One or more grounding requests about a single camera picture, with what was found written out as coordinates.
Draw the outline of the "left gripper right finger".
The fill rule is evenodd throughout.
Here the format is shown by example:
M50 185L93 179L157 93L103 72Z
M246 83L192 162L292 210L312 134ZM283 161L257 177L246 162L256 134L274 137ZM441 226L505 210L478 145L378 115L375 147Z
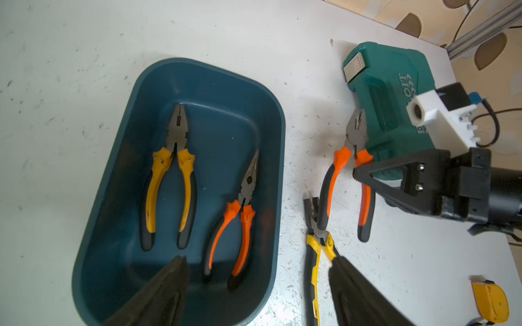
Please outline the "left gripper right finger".
M339 325L411 325L343 256L333 259L328 278Z

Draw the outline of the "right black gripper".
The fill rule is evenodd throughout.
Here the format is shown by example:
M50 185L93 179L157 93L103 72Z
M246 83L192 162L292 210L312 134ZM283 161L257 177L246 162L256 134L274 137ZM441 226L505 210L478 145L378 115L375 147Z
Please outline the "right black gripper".
M402 159L402 168L391 167ZM354 156L355 168L372 164L372 156ZM405 197L397 207L407 213L447 220L486 222L489 213L489 188L492 154L484 148L451 157L449 151L431 149L381 161L382 171L371 175L386 186L399 189ZM375 190L362 184L360 214L375 211Z

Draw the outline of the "orange needle nose pliers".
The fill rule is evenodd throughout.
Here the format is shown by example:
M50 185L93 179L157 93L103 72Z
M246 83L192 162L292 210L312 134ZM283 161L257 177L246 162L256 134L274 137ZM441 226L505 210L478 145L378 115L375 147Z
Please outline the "orange needle nose pliers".
M227 289L236 290L244 279L253 239L251 229L256 216L251 200L256 190L259 155L260 151L257 149L243 175L237 199L226 204L224 213L217 218L209 232L203 252L202 278L204 283L211 281L213 271L218 266L215 258L224 236L232 234L238 236L239 239L232 242L238 247L238 250L235 265L226 284Z

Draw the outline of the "yellow combination pliers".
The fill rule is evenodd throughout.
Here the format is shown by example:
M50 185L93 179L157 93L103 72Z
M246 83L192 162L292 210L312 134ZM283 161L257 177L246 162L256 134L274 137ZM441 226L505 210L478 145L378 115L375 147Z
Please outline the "yellow combination pliers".
M185 249L197 210L195 156L188 149L189 121L184 105L176 103L167 125L163 146L152 153L152 167L144 183L139 210L142 251L155 244L157 219L172 213L178 249Z

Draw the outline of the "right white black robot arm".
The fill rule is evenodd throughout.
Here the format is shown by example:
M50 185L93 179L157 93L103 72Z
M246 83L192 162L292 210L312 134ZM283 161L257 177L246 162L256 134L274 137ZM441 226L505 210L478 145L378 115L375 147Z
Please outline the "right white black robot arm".
M454 158L429 149L357 167L353 177L406 213L469 222L471 235L514 236L521 229L521 171L494 168L491 160L485 148Z

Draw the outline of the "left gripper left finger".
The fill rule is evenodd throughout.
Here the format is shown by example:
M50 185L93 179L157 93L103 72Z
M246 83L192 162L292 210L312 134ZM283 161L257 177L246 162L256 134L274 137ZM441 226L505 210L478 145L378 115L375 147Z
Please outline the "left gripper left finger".
M190 268L177 256L160 270L105 325L180 325L188 297Z

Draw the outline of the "dark teal storage tray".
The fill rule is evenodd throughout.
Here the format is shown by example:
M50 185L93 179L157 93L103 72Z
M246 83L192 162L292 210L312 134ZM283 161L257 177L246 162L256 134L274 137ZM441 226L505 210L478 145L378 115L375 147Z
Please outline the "dark teal storage tray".
M164 144L176 104L186 108L188 149L195 157L197 210L190 242L178 249L184 182L177 165L165 175L156 207L155 244L143 251L139 213L152 154ZM86 225L72 278L76 309L101 325L174 257L190 267L182 325L247 325L267 303L277 270L285 117L261 83L187 58L156 62L137 78ZM212 278L203 282L208 236L236 199L254 154L258 177L251 200L256 215L246 272L239 287L227 281L241 246L241 222L224 231Z

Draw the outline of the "yellow black crimping pliers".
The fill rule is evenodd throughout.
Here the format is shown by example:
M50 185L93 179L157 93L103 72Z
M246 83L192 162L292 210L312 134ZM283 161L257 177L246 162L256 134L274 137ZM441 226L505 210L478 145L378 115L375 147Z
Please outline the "yellow black crimping pliers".
M307 222L306 255L304 261L304 298L306 325L320 325L318 301L318 273L321 253L333 261L338 251L330 232L319 228L319 198L306 198L304 202Z

